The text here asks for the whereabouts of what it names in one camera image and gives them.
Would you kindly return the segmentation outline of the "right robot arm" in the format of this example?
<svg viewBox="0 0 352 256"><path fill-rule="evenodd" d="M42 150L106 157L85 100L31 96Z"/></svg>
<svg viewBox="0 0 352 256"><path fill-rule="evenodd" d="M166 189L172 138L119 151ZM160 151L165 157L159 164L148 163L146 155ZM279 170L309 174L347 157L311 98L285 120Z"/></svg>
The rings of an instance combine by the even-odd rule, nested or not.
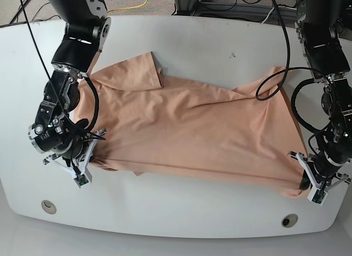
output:
<svg viewBox="0 0 352 256"><path fill-rule="evenodd" d="M49 152L43 163L53 163L71 174L81 187L92 181L87 165L106 129L94 131L99 98L90 74L108 35L111 19L104 0L48 0L65 21L63 39L53 58L53 74L43 92L28 137L40 153ZM93 94L93 116L77 122L69 114L80 101L78 81L86 82Z"/></svg>

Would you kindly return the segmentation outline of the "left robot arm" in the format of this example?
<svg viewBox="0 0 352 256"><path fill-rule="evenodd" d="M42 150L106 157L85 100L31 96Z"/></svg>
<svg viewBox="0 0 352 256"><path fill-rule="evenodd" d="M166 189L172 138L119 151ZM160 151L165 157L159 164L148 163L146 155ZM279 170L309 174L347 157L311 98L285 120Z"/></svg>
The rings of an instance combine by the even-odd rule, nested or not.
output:
<svg viewBox="0 0 352 256"><path fill-rule="evenodd" d="M351 178L339 169L351 161L351 86L345 77L350 71L339 41L336 22L351 5L351 0L298 0L296 32L307 60L311 79L303 80L291 96L295 119L312 133L318 148L308 157L289 152L304 169L300 189L309 189L308 199L322 204L328 191ZM317 129L303 120L296 109L299 91L310 84L324 84L321 105L329 117L328 124Z"/></svg>

